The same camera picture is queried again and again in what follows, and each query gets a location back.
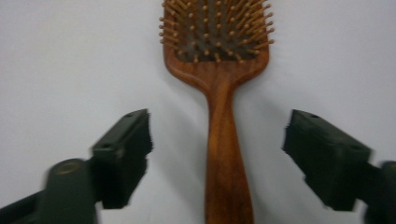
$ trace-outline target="brush head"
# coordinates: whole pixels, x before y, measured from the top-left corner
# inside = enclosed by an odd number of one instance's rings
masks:
[[[161,42],[185,63],[255,59],[274,40],[266,0],[165,0]]]

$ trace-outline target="wooden hairbrush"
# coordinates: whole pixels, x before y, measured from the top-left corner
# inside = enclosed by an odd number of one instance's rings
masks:
[[[269,61],[266,0],[165,0],[163,57],[209,107],[206,224],[252,224],[253,208],[233,121],[233,93]]]

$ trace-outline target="brush handle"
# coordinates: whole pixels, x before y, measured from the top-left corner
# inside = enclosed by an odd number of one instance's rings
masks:
[[[234,86],[226,80],[206,95],[209,136],[206,161],[206,224],[253,224],[248,181],[233,121]]]

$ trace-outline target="bristle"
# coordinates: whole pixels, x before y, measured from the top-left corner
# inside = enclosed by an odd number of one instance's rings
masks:
[[[266,0],[164,0],[160,18],[162,43],[184,62],[223,62],[254,59],[274,43],[267,36],[273,16],[264,15]]]

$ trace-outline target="white background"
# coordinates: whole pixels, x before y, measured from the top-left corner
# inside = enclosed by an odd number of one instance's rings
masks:
[[[0,207],[148,108],[148,173],[131,205],[101,211],[102,223],[204,223],[207,106],[163,65],[161,2],[0,1]],[[396,161],[396,2],[271,3],[271,61],[234,99],[256,223],[361,223],[362,203],[325,209],[281,146],[295,108],[374,149],[373,164]]]

